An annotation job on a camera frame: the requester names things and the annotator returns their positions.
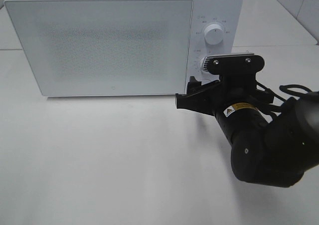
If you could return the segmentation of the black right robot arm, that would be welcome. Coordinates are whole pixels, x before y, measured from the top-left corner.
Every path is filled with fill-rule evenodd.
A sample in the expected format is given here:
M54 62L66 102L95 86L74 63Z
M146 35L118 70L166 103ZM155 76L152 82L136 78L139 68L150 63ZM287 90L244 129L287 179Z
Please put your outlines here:
M192 79L177 94L178 109L213 116L231 146L231 168L244 182L290 187L319 163L319 94L281 86L290 97L273 104L274 92L257 89L256 75L221 75L202 85Z

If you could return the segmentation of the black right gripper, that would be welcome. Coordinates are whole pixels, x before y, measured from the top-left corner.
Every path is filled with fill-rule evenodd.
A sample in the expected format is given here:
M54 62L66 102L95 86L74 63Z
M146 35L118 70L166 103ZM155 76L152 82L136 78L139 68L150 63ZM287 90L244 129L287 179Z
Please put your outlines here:
M185 109L215 118L262 118L272 115L268 105L272 95L260 90L256 73L221 74L219 80L202 84L190 76L186 94L176 94L177 109Z

